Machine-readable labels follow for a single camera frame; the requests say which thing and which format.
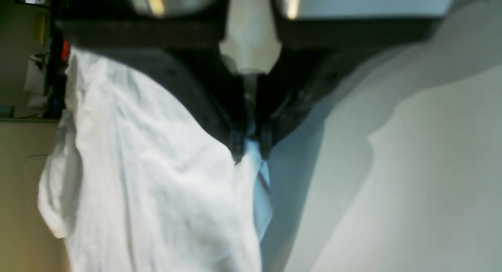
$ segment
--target white fabric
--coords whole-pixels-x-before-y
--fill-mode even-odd
[[[36,66],[36,61],[36,56],[31,56],[28,60],[23,90],[30,92],[27,107],[43,110],[47,105],[47,97],[44,96],[45,72]]]
[[[72,49],[68,78],[39,208],[73,271],[260,271],[257,143],[234,165],[173,95],[106,58]]]

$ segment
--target white wall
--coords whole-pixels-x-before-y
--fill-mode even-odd
[[[501,111],[502,0],[363,65],[274,149],[266,270],[501,271]]]

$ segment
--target yellow object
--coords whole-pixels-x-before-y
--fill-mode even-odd
[[[300,0],[287,0],[287,18],[294,20],[298,17]]]
[[[33,23],[33,38],[40,42],[41,46],[45,45],[45,28],[47,27],[47,15],[38,13],[35,15]]]
[[[161,17],[166,12],[164,7],[164,3],[162,0],[148,0],[150,4],[150,8],[152,9],[152,13],[156,17]]]

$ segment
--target dark mount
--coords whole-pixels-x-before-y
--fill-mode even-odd
[[[229,0],[195,15],[154,19],[129,0],[75,0],[57,26],[74,45],[129,65],[171,92],[233,159],[244,139],[260,141],[262,157],[305,120],[360,63],[395,45],[432,35],[438,19],[290,21],[272,2],[279,60],[256,78],[256,109],[249,115],[243,76],[233,75],[219,52]],[[249,134],[249,125],[254,132]]]

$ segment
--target wrinkled cloth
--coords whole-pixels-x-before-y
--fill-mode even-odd
[[[261,271],[258,144],[234,165],[173,95],[115,61],[72,49],[67,74],[39,210],[73,271]]]

